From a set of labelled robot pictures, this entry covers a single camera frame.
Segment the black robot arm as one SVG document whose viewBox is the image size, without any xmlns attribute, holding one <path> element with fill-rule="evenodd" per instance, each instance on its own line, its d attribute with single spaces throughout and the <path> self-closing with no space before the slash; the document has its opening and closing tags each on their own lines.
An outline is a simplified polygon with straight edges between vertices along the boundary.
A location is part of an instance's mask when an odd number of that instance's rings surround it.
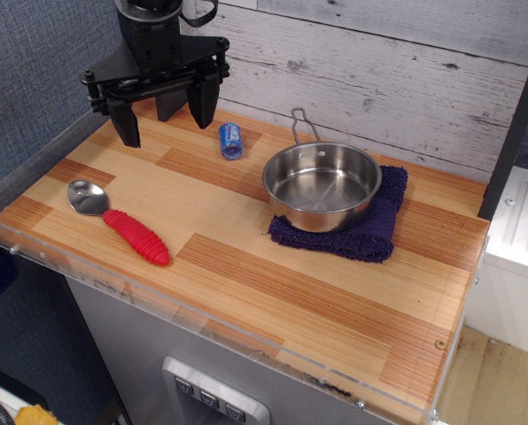
<svg viewBox="0 0 528 425">
<path fill-rule="evenodd" d="M 118 1 L 121 42 L 109 57 L 82 73 L 93 112 L 110 118 L 125 145 L 141 145 L 132 105 L 153 98 L 166 121 L 184 105 L 204 129 L 214 120 L 220 86 L 229 76 L 224 37 L 183 35 L 180 24 L 202 27 L 216 17 L 188 18 L 181 1 Z"/>
</svg>

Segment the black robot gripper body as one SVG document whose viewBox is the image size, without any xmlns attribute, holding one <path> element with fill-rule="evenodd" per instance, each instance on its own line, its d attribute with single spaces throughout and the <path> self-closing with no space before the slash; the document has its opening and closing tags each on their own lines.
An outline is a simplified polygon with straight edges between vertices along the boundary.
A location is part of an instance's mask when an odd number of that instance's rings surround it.
<svg viewBox="0 0 528 425">
<path fill-rule="evenodd" d="M 226 38 L 181 33 L 182 21 L 202 27 L 216 17 L 218 6 L 196 18 L 187 18 L 182 9 L 181 4 L 116 6 L 119 47 L 82 73 L 94 112 L 109 115 L 108 99 L 132 104 L 171 91 L 187 92 L 201 75 L 218 73 L 221 84 L 229 76 Z"/>
</svg>

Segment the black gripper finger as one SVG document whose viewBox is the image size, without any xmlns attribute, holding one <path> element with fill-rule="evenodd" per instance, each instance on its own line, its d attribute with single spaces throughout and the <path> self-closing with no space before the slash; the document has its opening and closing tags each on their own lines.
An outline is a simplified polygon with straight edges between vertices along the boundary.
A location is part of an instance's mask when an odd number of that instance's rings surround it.
<svg viewBox="0 0 528 425">
<path fill-rule="evenodd" d="M 132 104 L 119 99 L 108 99 L 107 106 L 111 121 L 124 145 L 140 148 L 139 129 Z"/>
<path fill-rule="evenodd" d="M 220 84 L 219 74 L 211 73 L 195 78 L 187 88 L 190 113 L 201 129 L 207 128 L 214 120 Z"/>
</svg>

